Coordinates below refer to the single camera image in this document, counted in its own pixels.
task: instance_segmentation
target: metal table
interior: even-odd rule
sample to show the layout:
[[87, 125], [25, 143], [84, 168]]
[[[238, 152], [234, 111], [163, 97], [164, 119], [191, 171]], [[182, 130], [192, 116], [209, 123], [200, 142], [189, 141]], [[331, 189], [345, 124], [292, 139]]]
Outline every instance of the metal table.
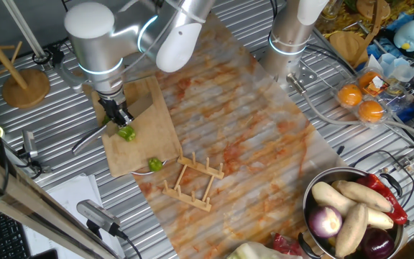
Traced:
[[[269, 1], [217, 0], [213, 12], [259, 59], [267, 44], [267, 36], [272, 24]], [[313, 33], [310, 43], [330, 47], [317, 32]], [[63, 46], [62, 50], [69, 57], [69, 67], [77, 66], [75, 57], [69, 53], [68, 48]], [[318, 110], [332, 119], [355, 119], [347, 110], [341, 108], [330, 94], [329, 85], [335, 86], [349, 76], [344, 67], [335, 60], [310, 51], [305, 51], [302, 61], [309, 67], [308, 75], [312, 72], [317, 74], [316, 80], [307, 84], [306, 88]], [[41, 69], [33, 63], [31, 55], [17, 59], [14, 65], [17, 69], [30, 67]], [[51, 90], [45, 100], [31, 109], [17, 109], [7, 105], [1, 97], [1, 87], [8, 75], [4, 73], [0, 76], [0, 126], [6, 131], [5, 140], [16, 150], [22, 147], [22, 129], [34, 132], [40, 154], [36, 159], [50, 165], [53, 172], [41, 175], [36, 182], [47, 190], [80, 173], [95, 175], [103, 205], [121, 219], [122, 228], [139, 248], [143, 258], [177, 258], [176, 252], [132, 175], [113, 178], [109, 174], [105, 151], [100, 140], [80, 155], [71, 154], [72, 146], [96, 127], [95, 113], [86, 96], [75, 94], [55, 72], [49, 71], [47, 75]], [[392, 130], [383, 126], [369, 129], [361, 125], [327, 124], [311, 111], [302, 96], [292, 89], [288, 94], [333, 149], [345, 147], [341, 157], [347, 164], [374, 150], [387, 150], [395, 156], [405, 155], [412, 150], [409, 146], [413, 143], [402, 130]], [[384, 167], [391, 170], [391, 162], [385, 156], [376, 155], [357, 167], [376, 173]], [[404, 195], [399, 200], [403, 201], [409, 194], [411, 181], [403, 172], [392, 174], [404, 187]], [[409, 219], [413, 220], [414, 194], [406, 210]], [[414, 235], [414, 224], [407, 227], [407, 230], [410, 235]], [[121, 245], [126, 256], [136, 257], [133, 249], [126, 242], [121, 242]]]

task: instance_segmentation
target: plush toy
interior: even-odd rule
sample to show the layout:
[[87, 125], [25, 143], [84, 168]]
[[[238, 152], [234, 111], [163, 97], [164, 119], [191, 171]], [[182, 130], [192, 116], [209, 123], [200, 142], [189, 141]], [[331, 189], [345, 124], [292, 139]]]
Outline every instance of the plush toy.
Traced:
[[398, 48], [414, 51], [414, 21], [404, 24], [394, 36], [394, 44]]

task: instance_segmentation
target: stainless steel pot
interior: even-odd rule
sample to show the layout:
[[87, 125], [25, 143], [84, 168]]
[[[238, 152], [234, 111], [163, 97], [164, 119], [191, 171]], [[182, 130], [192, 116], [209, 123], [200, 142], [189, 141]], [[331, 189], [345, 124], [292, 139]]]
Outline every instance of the stainless steel pot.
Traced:
[[[311, 189], [313, 188], [313, 185], [323, 181], [328, 184], [333, 183], [334, 181], [338, 180], [345, 180], [345, 181], [355, 181], [358, 178], [368, 176], [368, 173], [356, 168], [350, 168], [350, 167], [339, 167], [339, 168], [331, 168], [328, 169], [322, 173], [319, 173], [308, 185], [305, 196], [303, 198], [303, 213], [305, 218], [306, 227], [308, 228], [308, 231], [310, 232], [311, 237], [316, 242], [317, 246], [319, 246], [322, 251], [329, 255], [331, 258], [339, 259], [335, 257], [334, 249], [331, 247], [331, 245], [328, 243], [327, 239], [319, 238], [315, 236], [311, 230], [309, 229], [308, 219], [310, 212], [317, 206], [316, 201], [313, 198], [313, 194], [311, 192]], [[404, 226], [403, 225], [397, 225], [394, 224], [394, 227], [389, 231], [391, 237], [395, 241], [394, 245], [394, 252], [387, 258], [392, 258], [398, 250], [402, 247], [403, 241], [403, 235], [404, 235]], [[303, 233], [300, 233], [298, 235], [298, 242], [300, 243], [301, 248], [308, 254], [308, 256], [312, 259], [320, 259], [322, 255], [316, 255], [311, 247], [306, 243], [306, 241], [303, 239]], [[355, 255], [348, 255], [345, 257], [348, 258], [356, 258]]]

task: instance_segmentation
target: green pepper piece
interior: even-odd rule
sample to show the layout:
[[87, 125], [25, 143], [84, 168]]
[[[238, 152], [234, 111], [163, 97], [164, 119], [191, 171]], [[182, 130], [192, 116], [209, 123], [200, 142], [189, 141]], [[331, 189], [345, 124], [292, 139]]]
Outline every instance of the green pepper piece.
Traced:
[[135, 138], [135, 130], [130, 126], [125, 126], [118, 131], [118, 135], [124, 138], [127, 142], [130, 142]]
[[156, 172], [162, 169], [162, 162], [157, 158], [150, 158], [148, 160], [148, 166], [152, 172]]
[[110, 121], [110, 119], [108, 118], [108, 116], [105, 115], [105, 117], [103, 118], [103, 121], [101, 122], [101, 125], [105, 125], [106, 123], [108, 123]]

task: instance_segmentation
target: red chili pepper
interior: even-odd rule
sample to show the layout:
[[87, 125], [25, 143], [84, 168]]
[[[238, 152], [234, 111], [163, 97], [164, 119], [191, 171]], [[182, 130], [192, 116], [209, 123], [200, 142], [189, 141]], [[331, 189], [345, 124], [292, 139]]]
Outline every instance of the red chili pepper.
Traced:
[[386, 187], [376, 175], [369, 174], [366, 177], [357, 179], [356, 182], [372, 190], [375, 190], [377, 193], [385, 197], [389, 203], [391, 203], [392, 207], [394, 208], [394, 212], [387, 212], [386, 215], [389, 216], [395, 223], [405, 224], [407, 222], [407, 213], [405, 210], [403, 210], [402, 206], [399, 204], [391, 190]]

